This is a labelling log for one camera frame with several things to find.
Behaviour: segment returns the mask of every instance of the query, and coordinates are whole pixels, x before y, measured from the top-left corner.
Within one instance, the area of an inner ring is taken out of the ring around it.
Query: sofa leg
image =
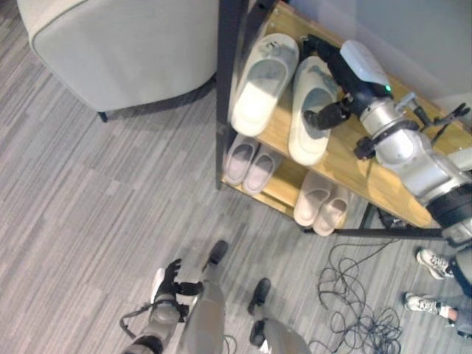
[[[102,120],[102,122],[107,123],[108,117],[106,116],[105,112],[98,112],[98,115],[100,116],[100,119]]]

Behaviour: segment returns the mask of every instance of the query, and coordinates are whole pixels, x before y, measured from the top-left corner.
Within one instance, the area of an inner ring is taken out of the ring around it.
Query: pink slipper
[[[320,206],[330,197],[333,184],[308,171],[296,200],[294,219],[300,226],[312,226]]]
[[[226,156],[224,179],[228,183],[233,185],[243,183],[259,145],[252,138],[240,134],[236,136]]]
[[[313,230],[320,236],[331,235],[346,215],[350,194],[346,188],[336,186],[330,198],[323,203],[313,222]]]
[[[261,193],[282,160],[283,156],[261,145],[244,179],[244,191],[249,195]]]

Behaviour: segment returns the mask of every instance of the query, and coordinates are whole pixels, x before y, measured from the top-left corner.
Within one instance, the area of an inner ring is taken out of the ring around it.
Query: shoelace
[[[436,301],[434,300],[421,299],[418,301],[418,303],[422,311],[433,313],[434,315],[439,313],[439,310],[436,306]]]
[[[433,266],[435,266],[436,268],[438,268],[441,272],[444,272],[446,273],[446,269],[447,267],[449,266],[449,262],[442,258],[442,257],[438,257],[436,255],[433,255],[431,257],[431,263],[433,263]]]

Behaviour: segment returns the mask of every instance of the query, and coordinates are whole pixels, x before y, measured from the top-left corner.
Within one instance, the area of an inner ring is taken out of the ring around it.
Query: black metal frame
[[[220,0],[218,25],[218,70],[216,107],[216,187],[221,188],[223,158],[236,133],[229,126],[234,93],[243,64],[246,62],[258,32],[266,22],[277,0],[258,0],[248,13],[249,0]],[[409,240],[445,240],[441,229],[366,229],[373,205],[369,204],[359,229],[338,229],[337,235],[350,237],[404,238]]]

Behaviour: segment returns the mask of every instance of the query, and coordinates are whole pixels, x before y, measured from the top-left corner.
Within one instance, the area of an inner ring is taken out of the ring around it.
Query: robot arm
[[[311,51],[316,51],[327,63],[345,93],[340,102],[318,114],[304,113],[310,115],[313,126],[333,128],[346,120],[350,112],[354,113],[370,135],[358,142],[355,150],[358,158],[376,156],[380,164],[397,173],[405,188],[444,228],[444,237],[454,243],[471,241],[471,177],[446,156],[435,153],[428,137],[419,132],[417,123],[405,119],[395,105],[388,77],[368,48],[347,41],[339,49],[309,35],[304,52]],[[456,112],[459,115],[467,111],[461,107]],[[414,112],[423,123],[429,122],[420,107]],[[453,118],[447,118],[446,124]]]
[[[195,296],[203,290],[203,285],[175,282],[181,260],[174,260],[165,269],[159,269],[156,278],[156,289],[153,291],[152,302],[138,311],[124,315],[120,320],[122,329],[134,339],[132,345],[122,354],[162,354],[176,331],[177,324],[183,322],[189,313],[186,305],[176,301],[176,294]],[[149,321],[142,332],[136,337],[123,322],[123,319],[136,316],[152,308]]]

